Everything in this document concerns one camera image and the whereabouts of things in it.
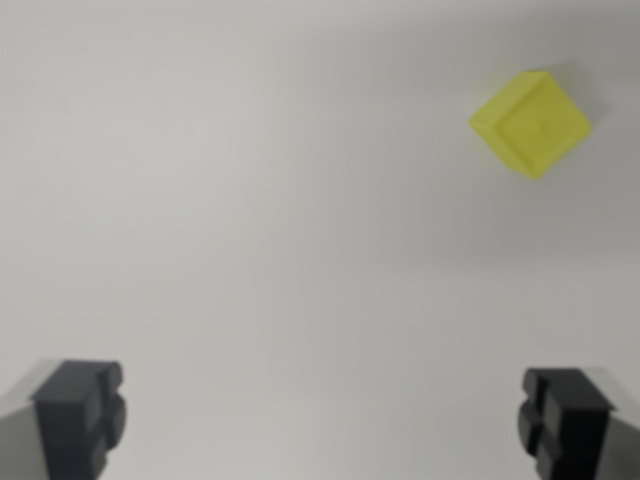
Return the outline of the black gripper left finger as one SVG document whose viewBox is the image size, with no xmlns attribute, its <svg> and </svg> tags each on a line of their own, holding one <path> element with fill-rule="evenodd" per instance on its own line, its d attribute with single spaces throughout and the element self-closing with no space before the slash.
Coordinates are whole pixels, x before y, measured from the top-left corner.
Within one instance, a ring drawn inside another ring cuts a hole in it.
<svg viewBox="0 0 640 480">
<path fill-rule="evenodd" d="M 127 405 L 117 361 L 45 359 L 1 394 L 3 479 L 98 479 Z"/>
</svg>

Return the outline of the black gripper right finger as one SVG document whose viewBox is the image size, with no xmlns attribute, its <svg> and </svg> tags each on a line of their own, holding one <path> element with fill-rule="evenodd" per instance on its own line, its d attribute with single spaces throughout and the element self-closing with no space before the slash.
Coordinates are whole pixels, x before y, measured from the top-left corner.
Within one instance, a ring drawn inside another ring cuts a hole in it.
<svg viewBox="0 0 640 480">
<path fill-rule="evenodd" d="M 639 398 L 603 368 L 529 368 L 517 416 L 541 479 L 637 479 Z"/>
</svg>

